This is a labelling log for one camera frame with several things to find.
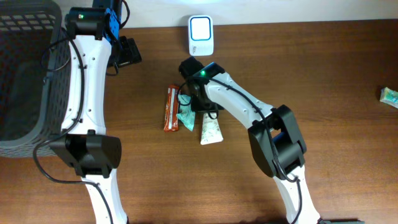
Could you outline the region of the small green tissue pack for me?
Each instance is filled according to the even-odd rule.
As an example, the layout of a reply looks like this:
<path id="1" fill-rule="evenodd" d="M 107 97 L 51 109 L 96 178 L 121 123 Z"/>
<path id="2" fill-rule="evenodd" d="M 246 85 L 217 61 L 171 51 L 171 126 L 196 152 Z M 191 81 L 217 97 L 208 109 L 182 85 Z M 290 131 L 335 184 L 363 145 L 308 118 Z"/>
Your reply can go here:
<path id="1" fill-rule="evenodd" d="M 385 87 L 381 90 L 379 101 L 398 108 L 398 92 Z"/>

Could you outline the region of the red snack packet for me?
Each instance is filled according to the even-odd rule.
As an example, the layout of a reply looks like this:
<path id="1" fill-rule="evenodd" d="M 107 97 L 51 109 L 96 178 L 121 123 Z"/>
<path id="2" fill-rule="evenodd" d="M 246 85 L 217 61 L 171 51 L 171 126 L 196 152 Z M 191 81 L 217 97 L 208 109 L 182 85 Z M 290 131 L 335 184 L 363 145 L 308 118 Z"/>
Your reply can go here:
<path id="1" fill-rule="evenodd" d="M 178 131 L 178 93 L 179 86 L 169 85 L 167 90 L 167 102 L 165 105 L 165 121 L 164 121 L 164 131 L 174 132 Z"/>

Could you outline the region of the teal wipes packet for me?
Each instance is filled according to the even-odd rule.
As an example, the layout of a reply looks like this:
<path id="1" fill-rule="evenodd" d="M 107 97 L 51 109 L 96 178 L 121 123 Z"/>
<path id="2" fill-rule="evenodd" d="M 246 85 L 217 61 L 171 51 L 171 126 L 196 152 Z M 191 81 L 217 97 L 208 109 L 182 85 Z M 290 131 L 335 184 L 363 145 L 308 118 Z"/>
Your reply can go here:
<path id="1" fill-rule="evenodd" d="M 179 95 L 179 112 L 177 118 L 184 124 L 184 126 L 193 131 L 195 125 L 195 112 L 192 111 L 190 104 L 191 97 L 188 95 Z"/>

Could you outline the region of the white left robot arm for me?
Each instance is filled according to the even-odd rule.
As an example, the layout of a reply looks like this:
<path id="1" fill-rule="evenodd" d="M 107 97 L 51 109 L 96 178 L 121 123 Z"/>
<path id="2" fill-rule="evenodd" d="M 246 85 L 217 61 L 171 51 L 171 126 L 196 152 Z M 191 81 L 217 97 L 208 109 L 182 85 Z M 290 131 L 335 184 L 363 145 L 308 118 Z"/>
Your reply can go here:
<path id="1" fill-rule="evenodd" d="M 70 48 L 70 86 L 61 135 L 49 146 L 85 185 L 97 223 L 129 223 L 119 195 L 121 140 L 106 134 L 104 89 L 107 69 L 141 62 L 134 39 L 120 36 L 126 1 L 94 1 L 65 16 Z"/>

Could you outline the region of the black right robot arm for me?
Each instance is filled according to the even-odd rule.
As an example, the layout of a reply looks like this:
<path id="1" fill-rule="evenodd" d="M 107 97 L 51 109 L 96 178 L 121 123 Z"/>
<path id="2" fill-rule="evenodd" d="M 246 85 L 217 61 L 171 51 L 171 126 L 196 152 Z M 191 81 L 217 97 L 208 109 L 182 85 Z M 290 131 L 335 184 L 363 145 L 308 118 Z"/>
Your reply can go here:
<path id="1" fill-rule="evenodd" d="M 248 131 L 258 168 L 272 178 L 284 202 L 289 223 L 323 223 L 305 180 L 306 143 L 293 111 L 258 100 L 240 87 L 217 63 L 202 65 L 195 57 L 181 62 L 179 73 L 191 95 L 195 112 L 217 119 L 229 112 Z"/>

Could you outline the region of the white floral cream tube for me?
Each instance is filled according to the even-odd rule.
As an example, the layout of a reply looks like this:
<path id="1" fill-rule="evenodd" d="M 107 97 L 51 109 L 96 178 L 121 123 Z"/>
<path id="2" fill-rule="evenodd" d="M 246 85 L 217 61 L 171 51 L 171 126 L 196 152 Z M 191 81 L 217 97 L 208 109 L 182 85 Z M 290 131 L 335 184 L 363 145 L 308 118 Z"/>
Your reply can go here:
<path id="1" fill-rule="evenodd" d="M 203 115 L 201 145 L 213 144 L 223 141 L 223 135 L 217 119 L 211 119 L 207 113 Z"/>

